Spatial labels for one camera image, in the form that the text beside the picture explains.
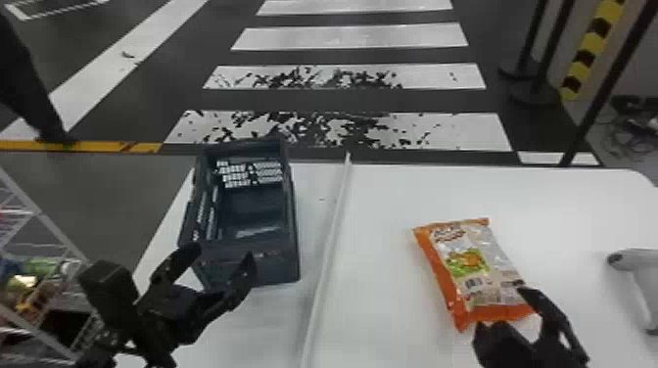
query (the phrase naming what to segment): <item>yellow floor line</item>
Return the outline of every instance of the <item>yellow floor line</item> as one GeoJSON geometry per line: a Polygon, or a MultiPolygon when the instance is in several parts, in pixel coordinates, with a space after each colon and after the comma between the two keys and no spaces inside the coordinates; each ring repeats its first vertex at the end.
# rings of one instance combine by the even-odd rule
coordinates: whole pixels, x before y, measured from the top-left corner
{"type": "Polygon", "coordinates": [[[0,151],[49,151],[49,152],[89,152],[89,153],[126,153],[154,154],[160,150],[162,143],[113,142],[113,141],[79,141],[72,146],[36,141],[0,140],[0,151]]]}

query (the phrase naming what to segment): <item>table surface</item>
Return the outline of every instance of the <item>table surface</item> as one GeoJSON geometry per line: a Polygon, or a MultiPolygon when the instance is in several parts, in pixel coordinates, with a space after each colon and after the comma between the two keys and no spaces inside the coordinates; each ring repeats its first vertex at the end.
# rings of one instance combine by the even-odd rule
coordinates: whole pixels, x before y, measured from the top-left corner
{"type": "MultiPolygon", "coordinates": [[[[174,353],[180,367],[295,367],[300,364],[317,275],[320,236],[333,214],[342,166],[297,163],[302,281],[253,291],[212,323],[199,341],[174,353]]],[[[175,249],[185,181],[140,261],[148,276],[175,249]]],[[[311,366],[476,367],[458,334],[410,229],[432,221],[487,216],[526,281],[570,317],[592,367],[655,367],[658,340],[642,333],[644,310],[630,275],[605,256],[624,248],[658,248],[655,188],[625,170],[355,165],[345,213],[317,315],[311,366]]],[[[192,272],[180,283],[199,289],[192,272]]],[[[518,326],[536,333],[538,319],[518,326]]],[[[143,361],[118,356],[119,367],[143,361]]]]}

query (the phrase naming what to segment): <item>chip bag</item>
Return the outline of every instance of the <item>chip bag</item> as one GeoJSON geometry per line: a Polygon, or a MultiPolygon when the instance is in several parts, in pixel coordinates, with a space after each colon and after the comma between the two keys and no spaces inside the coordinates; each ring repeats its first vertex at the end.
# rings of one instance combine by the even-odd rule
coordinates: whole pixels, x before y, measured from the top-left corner
{"type": "Polygon", "coordinates": [[[496,242],[487,218],[433,223],[413,233],[459,332],[471,322],[509,321],[534,313],[516,291],[524,281],[496,242]]]}

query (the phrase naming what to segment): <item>black pants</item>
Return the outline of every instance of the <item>black pants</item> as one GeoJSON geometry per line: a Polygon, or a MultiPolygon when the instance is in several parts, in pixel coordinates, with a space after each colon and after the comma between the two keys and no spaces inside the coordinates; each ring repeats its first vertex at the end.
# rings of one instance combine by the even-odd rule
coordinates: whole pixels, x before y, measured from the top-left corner
{"type": "Polygon", "coordinates": [[[43,133],[59,132],[62,120],[50,102],[29,52],[0,15],[0,103],[43,133]]]}

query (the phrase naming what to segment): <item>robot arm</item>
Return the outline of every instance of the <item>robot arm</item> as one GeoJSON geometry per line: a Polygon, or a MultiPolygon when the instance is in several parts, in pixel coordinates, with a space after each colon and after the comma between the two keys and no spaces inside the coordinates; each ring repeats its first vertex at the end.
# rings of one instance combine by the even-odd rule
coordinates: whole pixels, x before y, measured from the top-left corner
{"type": "Polygon", "coordinates": [[[583,368],[589,357],[567,316],[542,292],[519,288],[519,294],[541,316],[539,338],[530,343],[507,322],[479,322],[473,348],[484,368],[583,368]],[[564,335],[569,346],[560,342],[564,335]]]}
{"type": "Polygon", "coordinates": [[[628,249],[612,253],[608,263],[620,271],[632,272],[635,282],[642,291],[651,321],[646,333],[658,336],[658,250],[628,249]]]}
{"type": "Polygon", "coordinates": [[[247,253],[219,290],[200,293],[174,284],[200,254],[196,243],[172,253],[153,273],[141,298],[130,271],[120,265],[98,261],[80,274],[80,285],[105,329],[76,366],[112,368],[114,356],[127,353],[143,357],[149,367],[174,368],[171,353],[193,344],[212,321],[235,309],[257,278],[256,262],[247,253]],[[135,348],[126,347],[128,342],[135,348]]]}

